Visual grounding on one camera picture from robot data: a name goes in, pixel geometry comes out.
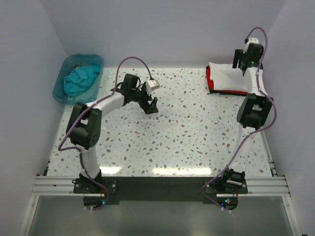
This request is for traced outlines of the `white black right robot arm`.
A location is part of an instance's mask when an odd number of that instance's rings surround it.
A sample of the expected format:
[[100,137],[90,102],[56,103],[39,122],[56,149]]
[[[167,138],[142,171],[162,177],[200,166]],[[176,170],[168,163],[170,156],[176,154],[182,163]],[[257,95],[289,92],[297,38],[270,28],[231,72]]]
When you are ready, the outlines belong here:
[[256,38],[247,39],[244,49],[235,51],[232,67],[242,70],[247,95],[237,113],[239,131],[236,148],[219,181],[219,187],[224,193],[231,193],[235,188],[246,186],[245,171],[251,145],[272,108],[272,102],[266,98],[262,80],[263,56],[264,47]]

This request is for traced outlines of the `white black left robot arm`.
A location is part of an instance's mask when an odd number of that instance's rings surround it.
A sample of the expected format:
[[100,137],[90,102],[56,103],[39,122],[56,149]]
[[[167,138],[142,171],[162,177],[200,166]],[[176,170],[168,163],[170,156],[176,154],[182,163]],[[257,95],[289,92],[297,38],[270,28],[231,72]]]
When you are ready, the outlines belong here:
[[77,103],[73,107],[66,137],[79,151],[80,178],[86,179],[84,186],[91,193],[98,192],[102,187],[95,147],[101,135],[102,119],[130,102],[138,103],[145,114],[158,113],[158,99],[152,97],[152,93],[160,88],[159,82],[150,78],[138,85],[139,81],[138,76],[126,74],[118,88],[112,89],[112,94],[91,103]]

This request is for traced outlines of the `white t shirt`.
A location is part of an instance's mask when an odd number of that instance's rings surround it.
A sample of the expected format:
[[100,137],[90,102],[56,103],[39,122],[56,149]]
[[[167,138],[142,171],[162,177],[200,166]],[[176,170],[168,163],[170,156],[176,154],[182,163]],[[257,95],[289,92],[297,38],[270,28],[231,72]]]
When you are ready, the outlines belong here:
[[215,90],[235,90],[259,95],[266,92],[262,79],[262,69],[247,68],[243,76],[240,68],[233,69],[232,64],[209,63],[210,79],[214,82]]

